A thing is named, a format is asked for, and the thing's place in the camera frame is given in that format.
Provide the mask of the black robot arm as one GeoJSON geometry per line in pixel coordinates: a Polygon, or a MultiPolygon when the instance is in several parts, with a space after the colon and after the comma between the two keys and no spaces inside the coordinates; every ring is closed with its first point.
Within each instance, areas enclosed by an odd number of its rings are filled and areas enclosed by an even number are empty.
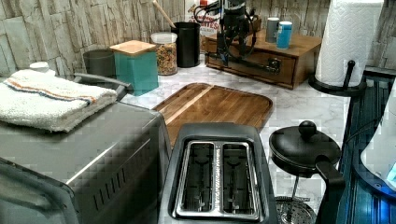
{"type": "Polygon", "coordinates": [[[217,30],[217,53],[224,66],[242,62],[256,44],[256,32],[252,15],[246,10],[246,0],[216,0],[209,5],[199,5],[192,11],[200,23],[219,22],[217,30]]]}

